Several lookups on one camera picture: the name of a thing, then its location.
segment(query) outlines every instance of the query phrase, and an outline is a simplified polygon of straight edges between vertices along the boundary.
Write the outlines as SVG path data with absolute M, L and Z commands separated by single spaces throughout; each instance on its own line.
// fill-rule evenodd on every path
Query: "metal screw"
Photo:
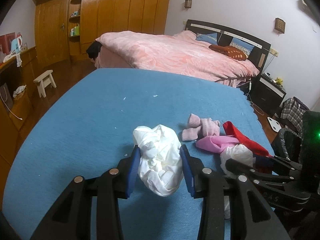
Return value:
M 82 176 L 76 176 L 76 177 L 73 179 L 73 181 L 74 181 L 75 183 L 80 183 L 80 182 L 83 181 L 83 177 L 82 177 Z
M 242 182 L 246 182 L 246 181 L 247 181 L 247 177 L 244 176 L 244 175 L 240 175 L 240 176 L 238 177 L 238 179 L 239 179 L 239 181 L 242 181 Z
M 202 172 L 203 172 L 204 174 L 210 174 L 210 173 L 212 172 L 212 170 L 211 170 L 210 168 L 203 168 L 203 169 L 202 169 Z
M 117 168 L 113 168 L 113 169 L 111 169 L 111 170 L 109 171 L 109 173 L 110 173 L 111 175 L 116 175 L 116 174 L 119 173 L 119 170 L 118 170 Z

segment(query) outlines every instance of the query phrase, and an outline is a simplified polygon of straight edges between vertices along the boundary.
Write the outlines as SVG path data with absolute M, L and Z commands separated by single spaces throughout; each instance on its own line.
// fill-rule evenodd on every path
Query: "red box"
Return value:
M 11 52 L 11 42 L 16 38 L 16 33 L 8 33 L 4 36 L 5 40 L 5 50 L 3 53 L 6 53 L 7 55 Z
M 6 51 L 6 44 L 5 44 L 5 37 L 4 35 L 0 36 L 0 45 L 2 47 L 2 52 L 6 55 L 8 55 L 7 51 Z

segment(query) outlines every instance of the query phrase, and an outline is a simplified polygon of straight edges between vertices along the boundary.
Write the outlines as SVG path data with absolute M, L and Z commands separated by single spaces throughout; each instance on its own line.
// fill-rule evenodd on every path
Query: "blue gripper pad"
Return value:
M 133 189 L 134 189 L 134 184 L 136 182 L 138 168 L 140 164 L 140 157 L 141 157 L 140 148 L 138 146 L 135 146 L 131 156 L 129 157 L 131 159 L 131 166 L 129 167 L 129 170 L 128 170 L 127 187 L 125 190 L 125 194 L 128 198 L 130 197 L 130 194 L 133 192 Z
M 191 194 L 191 197 L 195 196 L 195 179 L 194 179 L 194 175 L 192 174 L 188 159 L 187 159 L 187 155 L 189 155 L 188 152 L 185 151 L 185 149 L 183 148 L 183 146 L 180 147 L 180 156 L 182 159 L 182 170 L 183 170 L 183 175 L 184 175 L 184 179 L 186 181 L 187 184 L 187 189 L 188 192 Z

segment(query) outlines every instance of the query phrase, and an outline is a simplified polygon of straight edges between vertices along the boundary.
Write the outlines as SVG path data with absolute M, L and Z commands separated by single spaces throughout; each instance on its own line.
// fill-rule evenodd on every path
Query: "electrical outlet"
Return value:
M 270 54 L 275 55 L 276 57 L 278 57 L 278 56 L 279 56 L 279 52 L 278 52 L 278 51 L 276 51 L 276 50 L 275 50 L 275 49 L 273 49 L 273 48 L 271 48 L 271 49 L 270 49 Z

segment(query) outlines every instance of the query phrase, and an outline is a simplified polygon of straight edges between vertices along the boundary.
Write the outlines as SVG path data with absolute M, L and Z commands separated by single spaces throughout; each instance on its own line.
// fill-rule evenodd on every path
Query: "red cloth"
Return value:
M 250 140 L 247 136 L 243 135 L 232 122 L 228 121 L 223 124 L 226 135 L 234 135 L 241 144 L 246 146 L 250 151 L 256 155 L 272 157 L 269 152 L 263 148 L 259 143 Z

